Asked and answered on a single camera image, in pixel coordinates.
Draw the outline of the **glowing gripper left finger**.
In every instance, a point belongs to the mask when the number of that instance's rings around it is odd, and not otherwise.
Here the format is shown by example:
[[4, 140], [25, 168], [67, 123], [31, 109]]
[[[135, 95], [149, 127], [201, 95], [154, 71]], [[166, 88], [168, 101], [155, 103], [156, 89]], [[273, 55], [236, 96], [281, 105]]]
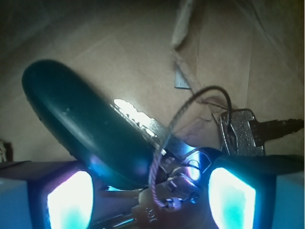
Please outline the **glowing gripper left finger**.
[[2, 229], [86, 229], [93, 211], [93, 179], [77, 161], [2, 162]]

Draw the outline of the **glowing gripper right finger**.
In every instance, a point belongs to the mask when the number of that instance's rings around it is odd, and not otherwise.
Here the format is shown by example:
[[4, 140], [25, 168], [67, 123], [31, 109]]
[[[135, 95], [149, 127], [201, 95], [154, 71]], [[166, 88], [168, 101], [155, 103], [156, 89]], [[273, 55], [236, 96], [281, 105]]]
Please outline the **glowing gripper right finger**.
[[303, 229], [303, 156], [221, 156], [208, 181], [209, 207], [219, 229]]

